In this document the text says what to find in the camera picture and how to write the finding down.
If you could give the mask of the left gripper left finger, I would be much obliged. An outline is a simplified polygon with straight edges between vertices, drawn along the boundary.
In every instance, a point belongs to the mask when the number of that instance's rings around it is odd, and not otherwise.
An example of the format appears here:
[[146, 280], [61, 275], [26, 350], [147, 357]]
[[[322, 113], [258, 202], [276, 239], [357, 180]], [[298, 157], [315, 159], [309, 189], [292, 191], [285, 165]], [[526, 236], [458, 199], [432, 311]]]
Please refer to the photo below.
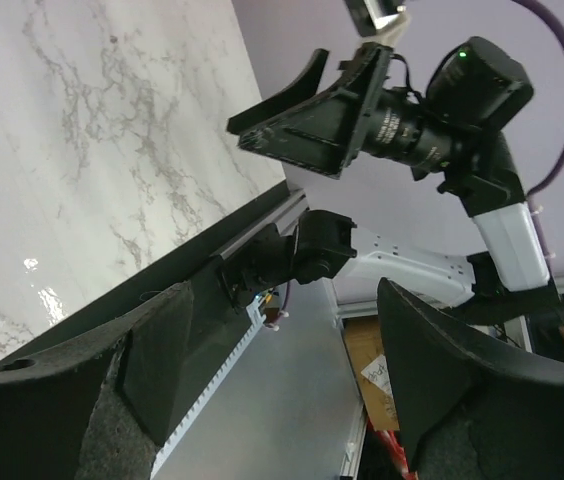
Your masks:
[[131, 312], [0, 368], [0, 479], [148, 479], [171, 435], [194, 294]]

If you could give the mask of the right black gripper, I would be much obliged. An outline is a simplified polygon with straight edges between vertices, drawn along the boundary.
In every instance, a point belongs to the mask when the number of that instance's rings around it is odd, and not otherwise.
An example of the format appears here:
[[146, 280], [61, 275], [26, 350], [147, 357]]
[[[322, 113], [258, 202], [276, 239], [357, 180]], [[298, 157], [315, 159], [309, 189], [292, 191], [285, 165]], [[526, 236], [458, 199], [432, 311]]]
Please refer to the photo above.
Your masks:
[[329, 52], [316, 49], [289, 86], [231, 117], [227, 131], [244, 151], [337, 179], [362, 148], [391, 55], [391, 47], [363, 43], [320, 92]]

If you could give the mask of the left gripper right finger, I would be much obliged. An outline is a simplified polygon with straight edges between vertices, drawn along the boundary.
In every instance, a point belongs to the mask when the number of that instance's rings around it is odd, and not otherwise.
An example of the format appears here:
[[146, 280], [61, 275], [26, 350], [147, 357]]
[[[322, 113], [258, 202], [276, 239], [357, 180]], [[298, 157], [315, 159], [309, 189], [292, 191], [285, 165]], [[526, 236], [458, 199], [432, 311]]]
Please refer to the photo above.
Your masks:
[[421, 479], [564, 479], [564, 363], [508, 345], [383, 278], [400, 439]]

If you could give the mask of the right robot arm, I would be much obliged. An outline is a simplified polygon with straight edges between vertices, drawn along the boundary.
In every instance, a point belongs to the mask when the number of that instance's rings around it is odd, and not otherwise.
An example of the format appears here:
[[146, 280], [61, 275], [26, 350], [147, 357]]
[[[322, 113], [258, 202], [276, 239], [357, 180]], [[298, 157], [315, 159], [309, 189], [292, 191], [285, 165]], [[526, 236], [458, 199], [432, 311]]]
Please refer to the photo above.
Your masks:
[[387, 278], [469, 324], [563, 318], [502, 132], [532, 98], [524, 67], [473, 36], [445, 56], [424, 92], [410, 84], [386, 88], [398, 56], [365, 42], [320, 90], [327, 57], [316, 50], [291, 85], [229, 119], [239, 147], [333, 179], [362, 153], [405, 165], [418, 181], [439, 174], [438, 192], [460, 201], [485, 250], [460, 257], [403, 248], [342, 216], [313, 212], [297, 231], [290, 275], [302, 283]]

